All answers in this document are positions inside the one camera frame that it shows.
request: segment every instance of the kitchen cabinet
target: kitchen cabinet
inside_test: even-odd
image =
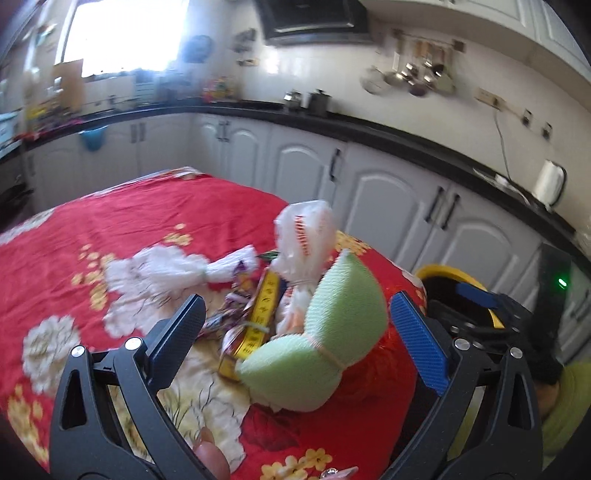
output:
[[[530,0],[449,0],[449,8],[486,18],[535,39]]]
[[[561,360],[568,362],[591,336],[591,280],[576,266],[571,269],[569,292],[558,332]]]
[[[104,142],[96,152],[80,140],[80,170],[85,193],[99,192],[139,177],[137,122],[106,127]]]
[[[184,167],[189,160],[189,113],[158,115],[138,124],[140,175]]]
[[[229,118],[224,133],[225,178],[247,187],[263,188],[271,125]]]
[[[225,178],[223,164],[223,127],[225,117],[195,115],[189,138],[190,167],[217,178]]]
[[[541,237],[510,213],[460,186],[444,208],[415,265],[459,268],[489,290],[509,293],[531,261]]]
[[[540,250],[536,250],[534,256],[531,258],[529,264],[526,266],[523,273],[519,276],[519,280],[508,292],[508,295],[521,303],[529,311],[533,311],[535,301],[538,298],[538,290],[540,288],[538,282],[538,275],[540,268]]]
[[[409,162],[350,144],[335,169],[341,230],[412,269],[450,182]]]
[[[35,191],[33,202],[36,212],[87,193],[79,160],[77,135],[58,138],[27,153],[26,175]]]
[[[591,80],[591,67],[572,34],[551,6],[543,0],[532,0],[536,40],[575,70]]]
[[[263,188],[271,124],[197,115],[191,126],[189,165],[221,179]]]
[[[332,203],[331,167],[346,144],[332,138],[274,125],[268,146],[265,190],[289,203]]]

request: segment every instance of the tape measure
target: tape measure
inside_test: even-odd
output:
[[[279,294],[281,291],[281,279],[279,275],[267,269],[259,284],[255,304],[249,321],[268,328],[275,314]],[[266,333],[255,327],[248,326],[244,338],[233,354],[224,354],[220,360],[217,371],[220,375],[231,380],[239,380],[235,373],[236,360],[246,360],[256,349],[265,342]]]

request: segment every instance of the finger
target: finger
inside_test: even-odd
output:
[[[195,446],[199,445],[201,442],[209,442],[209,443],[213,443],[214,445],[216,444],[215,439],[213,438],[213,433],[210,429],[208,429],[207,427],[203,427],[200,431],[199,431],[199,436],[197,437],[197,440],[195,441]]]
[[[230,480],[230,465],[222,451],[213,443],[201,442],[193,452],[217,480]]]

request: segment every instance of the black countertop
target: black countertop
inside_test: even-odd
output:
[[[25,147],[30,150],[56,138],[85,129],[172,113],[210,113],[262,120],[345,142],[352,141],[395,155],[446,177],[494,202],[540,233],[546,240],[572,255],[577,266],[591,277],[591,261],[572,240],[574,229],[558,214],[548,213],[527,191],[520,189],[530,201],[530,205],[527,205],[521,196],[499,190],[478,176],[474,170],[491,177],[494,177],[497,172],[466,155],[425,138],[346,115],[330,113],[327,118],[319,118],[308,115],[305,111],[285,113],[281,104],[269,102],[203,104],[185,100],[174,104],[151,105],[128,112],[112,111],[82,117],[83,123],[57,129],[43,135],[39,140],[25,142]]]

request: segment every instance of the range hood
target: range hood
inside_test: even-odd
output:
[[[268,45],[370,43],[358,0],[255,0]]]

